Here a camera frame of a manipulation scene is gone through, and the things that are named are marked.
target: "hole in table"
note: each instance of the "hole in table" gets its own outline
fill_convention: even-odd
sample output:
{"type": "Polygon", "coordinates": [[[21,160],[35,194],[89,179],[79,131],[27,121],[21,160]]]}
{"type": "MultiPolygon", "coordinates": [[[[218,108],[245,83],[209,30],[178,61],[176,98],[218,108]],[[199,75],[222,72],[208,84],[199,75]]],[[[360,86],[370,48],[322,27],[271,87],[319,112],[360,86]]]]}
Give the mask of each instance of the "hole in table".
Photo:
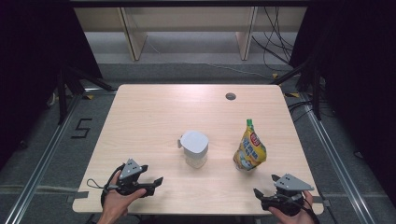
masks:
{"type": "Polygon", "coordinates": [[[225,94],[225,98],[227,98],[227,100],[234,100],[236,98],[236,95],[232,92],[228,92],[227,94],[225,94]]]}

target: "human hand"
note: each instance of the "human hand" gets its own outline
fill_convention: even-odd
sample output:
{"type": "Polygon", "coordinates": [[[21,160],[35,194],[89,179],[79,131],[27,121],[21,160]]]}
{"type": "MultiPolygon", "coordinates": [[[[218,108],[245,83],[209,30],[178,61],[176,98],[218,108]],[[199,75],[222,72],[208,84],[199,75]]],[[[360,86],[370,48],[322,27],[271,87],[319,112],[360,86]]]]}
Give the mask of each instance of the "human hand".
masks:
{"type": "MultiPolygon", "coordinates": [[[[118,171],[110,181],[110,184],[116,185],[120,176],[118,171]]],[[[103,204],[103,212],[97,224],[115,223],[121,216],[128,214],[128,206],[136,199],[142,197],[146,193],[145,189],[139,189],[130,195],[120,195],[116,190],[112,189],[105,197],[103,204]]]]}
{"type": "MultiPolygon", "coordinates": [[[[304,190],[303,194],[305,196],[306,201],[304,202],[304,207],[307,209],[311,209],[310,204],[314,201],[311,193],[308,190],[304,190]]],[[[269,207],[268,211],[270,211],[274,216],[279,218],[280,222],[278,224],[314,224],[314,220],[311,216],[309,216],[303,209],[295,215],[294,217],[289,217],[283,214],[279,209],[274,207],[269,207]]]]}

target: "robotic hand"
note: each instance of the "robotic hand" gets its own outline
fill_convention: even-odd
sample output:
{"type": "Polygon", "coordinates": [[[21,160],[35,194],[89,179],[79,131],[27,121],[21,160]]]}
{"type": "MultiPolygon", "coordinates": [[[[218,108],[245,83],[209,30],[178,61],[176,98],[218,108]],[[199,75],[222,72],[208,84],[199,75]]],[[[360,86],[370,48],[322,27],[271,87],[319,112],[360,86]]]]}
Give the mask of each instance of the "robotic hand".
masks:
{"type": "Polygon", "coordinates": [[[297,215],[304,207],[303,190],[313,190],[314,188],[304,181],[285,174],[282,177],[272,175],[275,181],[276,194],[270,197],[264,197],[259,190],[254,189],[256,198],[262,201],[262,210],[268,210],[269,207],[275,207],[285,215],[293,217],[297,215]]]}
{"type": "Polygon", "coordinates": [[[146,189],[146,194],[143,195],[141,198],[153,196],[155,188],[159,187],[163,183],[163,177],[154,180],[153,183],[139,184],[137,182],[140,174],[145,173],[148,168],[149,167],[147,165],[139,166],[133,159],[129,159],[122,166],[118,167],[116,171],[114,171],[113,175],[108,179],[107,184],[104,186],[101,196],[102,206],[105,202],[106,195],[112,189],[115,189],[121,195],[129,195],[139,189],[146,189]],[[121,174],[119,179],[117,180],[117,184],[111,185],[111,179],[113,178],[114,174],[119,170],[121,170],[121,174]]]}

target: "wrist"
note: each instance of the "wrist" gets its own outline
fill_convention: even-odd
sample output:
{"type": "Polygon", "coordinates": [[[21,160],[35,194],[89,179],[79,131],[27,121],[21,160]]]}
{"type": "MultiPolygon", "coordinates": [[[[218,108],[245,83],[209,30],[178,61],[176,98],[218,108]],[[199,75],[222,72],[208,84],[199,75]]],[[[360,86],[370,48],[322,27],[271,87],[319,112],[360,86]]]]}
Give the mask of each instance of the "wrist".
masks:
{"type": "Polygon", "coordinates": [[[116,218],[108,217],[105,214],[102,214],[96,224],[114,224],[116,221],[116,218]]]}

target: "aluminum rail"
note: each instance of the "aluminum rail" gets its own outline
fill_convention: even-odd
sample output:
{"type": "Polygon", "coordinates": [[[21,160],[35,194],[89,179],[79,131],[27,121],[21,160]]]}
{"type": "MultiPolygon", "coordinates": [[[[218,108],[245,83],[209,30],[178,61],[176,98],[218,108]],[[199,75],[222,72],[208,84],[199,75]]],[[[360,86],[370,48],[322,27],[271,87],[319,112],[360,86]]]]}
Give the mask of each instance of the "aluminum rail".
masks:
{"type": "MultiPolygon", "coordinates": [[[[306,93],[300,92],[300,95],[302,101],[309,100],[306,93]]],[[[340,179],[341,184],[344,187],[344,190],[346,191],[346,195],[349,198],[353,208],[355,209],[355,212],[358,215],[359,220],[361,221],[361,223],[367,223],[367,224],[375,223],[373,215],[370,213],[366,201],[364,201],[363,197],[361,197],[358,188],[356,187],[355,183],[350,177],[347,168],[345,167],[343,161],[338,155],[337,150],[332,144],[332,140],[330,139],[329,135],[327,135],[327,132],[322,122],[320,120],[317,120],[314,113],[312,112],[312,106],[306,105],[305,111],[308,114],[308,117],[311,120],[315,128],[315,131],[318,134],[320,142],[324,146],[324,149],[332,163],[334,171],[337,173],[338,178],[340,179]]]]}
{"type": "Polygon", "coordinates": [[[38,162],[35,170],[33,171],[29,181],[24,186],[20,197],[14,203],[12,208],[10,209],[8,218],[6,221],[7,224],[10,224],[10,223],[14,224],[14,223],[21,222],[21,219],[22,219],[24,213],[26,212],[26,209],[27,209],[30,201],[32,201],[32,198],[35,195],[35,190],[36,190],[38,184],[40,183],[41,178],[43,177],[44,173],[46,172],[47,167],[50,164],[50,161],[53,157],[53,154],[56,151],[57,146],[59,145],[59,143],[62,140],[65,129],[68,126],[70,119],[73,115],[73,112],[75,111],[80,99],[81,99],[80,96],[75,96],[75,97],[73,97],[72,101],[70,102],[69,113],[67,114],[66,118],[64,119],[64,122],[59,124],[58,127],[56,128],[54,135],[50,139],[49,144],[47,145],[47,148],[45,149],[43,155],[41,156],[41,159],[38,162]]]}

